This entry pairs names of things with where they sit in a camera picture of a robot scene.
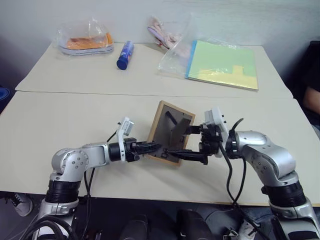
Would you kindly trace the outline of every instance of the wooden picture frame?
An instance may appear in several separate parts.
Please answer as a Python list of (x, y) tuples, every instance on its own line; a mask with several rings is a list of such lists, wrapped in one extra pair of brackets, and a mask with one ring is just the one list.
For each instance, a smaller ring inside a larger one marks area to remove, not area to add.
[[(161, 124), (163, 121), (169, 119), (164, 116), (164, 115), (167, 115), (167, 112), (170, 112), (171, 116), (174, 115), (177, 118), (176, 119), (177, 122), (182, 121), (182, 119), (183, 120), (188, 119), (188, 121), (190, 121), (188, 125), (192, 125), (196, 117), (194, 113), (186, 111), (169, 102), (160, 101), (153, 119), (153, 123), (150, 129), (150, 133), (147, 141), (148, 142), (155, 141), (161, 144), (162, 147), (157, 152), (149, 153), (147, 157), (151, 159), (159, 160), (174, 166), (179, 166), (181, 164), (181, 159), (173, 157), (171, 155), (169, 156), (168, 154), (167, 154), (168, 157), (166, 158), (164, 154), (164, 149), (166, 149), (166, 147), (169, 146), (169, 142), (170, 142), (169, 140), (170, 137), (168, 137), (168, 133), (170, 133), (170, 131), (172, 130), (169, 126), (164, 127), (163, 124)], [(159, 140), (159, 135), (164, 135), (164, 138)], [(189, 139), (188, 135), (184, 136), (183, 142), (180, 141), (177, 147), (180, 147), (179, 149), (185, 149), (188, 143), (188, 139)]]

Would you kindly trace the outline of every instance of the person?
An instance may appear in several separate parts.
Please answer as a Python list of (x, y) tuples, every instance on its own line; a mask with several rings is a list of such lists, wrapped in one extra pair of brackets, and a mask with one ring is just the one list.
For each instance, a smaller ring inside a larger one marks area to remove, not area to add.
[(32, 200), (25, 193), (0, 192), (0, 199), (4, 198), (5, 203), (11, 201), (15, 211), (21, 216), (28, 216), (33, 209)]
[(317, 129), (317, 134), (320, 134), (320, 54), (313, 61), (303, 81), (306, 85), (302, 102), (304, 111), (313, 128)]

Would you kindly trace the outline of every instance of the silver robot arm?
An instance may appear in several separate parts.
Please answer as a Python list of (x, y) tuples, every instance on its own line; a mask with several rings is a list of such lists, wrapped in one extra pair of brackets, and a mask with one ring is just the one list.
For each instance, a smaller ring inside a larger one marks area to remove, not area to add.
[[(124, 138), (123, 136), (130, 134), (133, 125), (134, 123), (125, 117), (116, 131), (115, 143), (90, 143), (56, 152), (51, 161), (53, 172), (45, 199), (41, 202), (38, 220), (46, 216), (55, 216), (73, 226), (73, 213), (79, 204), (79, 187), (85, 171), (114, 161), (137, 161), (139, 155), (154, 152), (160, 147), (154, 142), (137, 142), (135, 138)], [(62, 227), (61, 231), (66, 237), (69, 236)], [(44, 226), (33, 234), (33, 239), (52, 233), (49, 227)]]
[(234, 155), (251, 164), (268, 195), (278, 239), (319, 239), (320, 227), (295, 171), (296, 161), (283, 147), (255, 131), (235, 132)]
[(268, 195), (275, 215), (272, 221), (278, 240), (320, 239), (318, 219), (310, 200), (305, 197), (295, 171), (296, 161), (283, 147), (277, 146), (264, 134), (255, 131), (235, 131), (240, 119), (228, 130), (224, 115), (218, 107), (206, 111), (204, 123), (189, 126), (185, 134), (201, 134), (199, 152), (169, 150), (180, 159), (208, 164), (208, 156), (223, 156), (220, 145), (229, 159), (244, 158), (251, 164)]

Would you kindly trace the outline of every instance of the blue spray can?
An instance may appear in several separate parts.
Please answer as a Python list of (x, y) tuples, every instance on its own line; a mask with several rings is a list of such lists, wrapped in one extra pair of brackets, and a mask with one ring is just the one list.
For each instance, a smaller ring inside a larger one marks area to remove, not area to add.
[(131, 59), (132, 53), (134, 51), (134, 43), (132, 41), (127, 41), (120, 53), (118, 61), (116, 61), (116, 65), (118, 66), (119, 69), (121, 70), (126, 70), (128, 63)]

